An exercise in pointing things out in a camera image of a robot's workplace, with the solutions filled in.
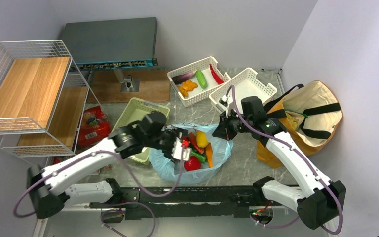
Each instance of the marble table surface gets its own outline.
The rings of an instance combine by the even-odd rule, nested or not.
[[[235,76],[243,69],[225,69],[230,77]],[[276,76],[278,71],[259,72],[260,81],[267,85],[272,83],[278,93],[275,98],[284,91],[281,81]],[[192,106],[184,107],[173,89],[170,90],[170,101],[159,103],[170,108],[167,124],[192,122],[195,124],[218,124],[219,112],[211,106],[210,100],[205,99]],[[120,117],[127,103],[107,103],[102,104],[108,114],[110,125],[113,127]],[[283,184],[296,184],[293,176],[285,167],[273,169],[256,159],[256,145],[250,134],[238,134],[234,138],[234,146],[228,161],[221,167],[220,171],[211,179],[204,181],[199,186],[227,186],[227,185],[252,185],[255,181],[271,176]],[[149,165],[142,165],[133,160],[126,159],[133,172],[144,186],[171,186],[172,182],[165,182],[160,179],[156,171]],[[81,183],[99,182],[106,178],[115,178],[123,187],[135,187],[137,184],[131,178],[127,170],[117,162],[111,169],[102,169],[99,175],[91,175],[82,179]]]

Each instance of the plastic vegetable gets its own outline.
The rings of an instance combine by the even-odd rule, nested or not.
[[[191,156],[197,157],[198,160],[199,160],[201,163],[204,163],[204,162],[207,161],[207,157],[205,157],[205,155],[198,154],[198,153],[195,152],[194,150],[191,150]]]
[[[197,137],[193,134],[190,133],[188,135],[188,140],[191,142],[192,146],[197,149],[198,153],[203,154],[204,153],[204,148],[201,148],[197,145]]]
[[[197,80],[201,88],[205,89],[207,87],[207,81],[205,80],[205,77],[202,71],[197,71],[195,75],[197,76]]]
[[[201,148],[205,148],[209,142],[207,141],[207,136],[202,131],[197,131],[197,145]]]
[[[198,160],[197,157],[191,157],[188,161],[184,162],[184,169],[186,171],[194,171],[201,169],[201,162]]]
[[[194,88],[197,88],[197,87],[198,87],[197,83],[191,80],[187,80],[183,82],[182,85],[178,86],[178,90],[184,97],[187,97],[188,91],[193,91]]]
[[[217,82],[217,84],[222,84],[224,83],[224,81],[219,77],[219,75],[217,75],[217,73],[214,71],[213,69],[213,65],[211,65],[210,63],[210,71],[211,71],[211,74],[213,75],[213,78],[214,80]]]
[[[207,155],[208,166],[212,168],[213,167],[213,148],[211,147],[211,143],[209,143],[205,147],[205,154]]]
[[[172,81],[175,83],[175,85],[178,85],[178,84],[181,84],[181,83],[191,79],[192,77],[194,77],[194,75],[195,75],[195,72],[185,73],[182,75],[174,76],[172,78]]]

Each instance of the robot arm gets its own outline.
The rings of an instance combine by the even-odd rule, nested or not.
[[[310,162],[298,148],[281,122],[275,118],[267,118],[266,112],[262,107],[262,102],[258,97],[252,96],[242,99],[243,118],[251,127],[289,143],[291,148],[249,130],[240,121],[236,112],[231,110],[233,107],[231,97],[223,97],[220,103],[226,106],[227,109],[220,115],[220,123],[214,131],[213,136],[229,140],[233,139],[239,132],[250,132],[253,138],[260,141],[262,145],[267,147],[280,159],[300,187],[300,190],[294,189],[279,183],[272,177],[265,177],[254,183],[254,188],[258,192],[257,196],[259,198],[278,202],[294,210],[298,213],[300,219],[311,229],[316,229],[338,216],[335,202],[320,180],[334,192],[342,207],[346,192],[343,183],[341,181],[332,182],[328,176],[323,174]],[[316,171],[317,176],[312,172],[311,168]]]
[[[143,147],[160,149],[172,160],[189,160],[191,149],[183,147],[182,137],[186,131],[179,128],[162,130],[166,117],[160,112],[146,115],[141,121],[121,127],[112,132],[98,144],[64,162],[41,169],[33,166],[28,170],[29,187],[42,177],[51,175],[44,184],[32,190],[30,194],[36,216],[48,218],[59,212],[65,205],[99,202],[117,204],[122,202],[122,193],[115,179],[108,179],[93,184],[75,184],[81,178],[95,170],[116,162],[116,158],[108,151],[127,158],[142,152]],[[69,166],[60,173],[61,167]]]

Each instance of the black bag strap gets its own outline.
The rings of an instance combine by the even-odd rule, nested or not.
[[[274,107],[274,105],[275,105],[276,103],[278,103],[278,101],[280,101],[284,96],[288,95],[288,93],[290,93],[291,91],[293,91],[294,88],[296,88],[296,87],[298,87],[298,88],[300,89],[300,88],[304,87],[304,85],[303,85],[303,84],[298,84],[298,85],[293,86],[293,88],[287,90],[287,91],[286,91],[283,95],[281,95],[280,97],[276,98],[276,99],[273,100],[273,101],[269,101],[266,105],[264,105],[264,110],[265,110],[266,112],[268,112],[272,107]]]
[[[282,118],[285,118],[287,115],[285,114],[285,110],[281,109],[281,110],[276,110],[274,112],[271,112],[267,114],[267,116],[268,118],[282,119]]]
[[[319,115],[319,114],[324,114],[324,113],[329,113],[329,112],[334,112],[334,111],[339,111],[339,110],[341,110],[341,105],[339,103],[333,103],[329,105],[322,105],[319,107],[306,109],[304,110],[303,114],[306,114],[307,116],[311,116],[311,115]],[[306,119],[307,118],[305,118],[299,126],[299,128],[303,131],[303,133],[306,136],[317,138],[317,139],[328,139],[331,136],[331,133],[328,131],[316,131],[316,130],[304,128],[304,122],[306,121]]]
[[[334,112],[334,111],[339,111],[341,110],[341,106],[339,103],[333,103],[329,105],[322,105],[314,108],[309,108],[304,110],[303,114],[306,116],[311,116],[311,115],[319,115],[319,114],[324,114],[324,113],[329,113],[329,112]],[[268,118],[276,118],[276,119],[281,119],[287,117],[285,110],[276,110],[274,112],[271,112],[268,115]],[[304,128],[304,122],[306,121],[307,117],[303,120],[303,122],[300,124],[299,128],[303,131],[303,133],[311,138],[318,138],[318,139],[328,139],[331,136],[331,133],[328,131],[319,131],[319,130],[311,130]]]
[[[322,105],[314,108],[305,109],[303,111],[303,114],[306,114],[307,116],[310,115],[319,115],[329,112],[335,112],[341,110],[341,105],[339,103],[333,103],[329,105]]]

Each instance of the wooden shelf board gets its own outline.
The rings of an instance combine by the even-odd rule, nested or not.
[[[88,87],[64,87],[54,112],[49,133],[68,148],[72,148],[79,120],[82,117]],[[46,133],[23,134],[18,146],[58,145]]]
[[[46,128],[69,63],[70,57],[15,59],[0,86],[0,118],[30,117]]]
[[[138,92],[121,93],[122,84],[114,71],[96,71],[91,85],[92,91],[100,103],[128,102],[137,97],[152,102],[169,101],[170,84],[166,70],[123,71],[124,75],[140,78]],[[88,103],[96,103],[95,97],[89,96]]]

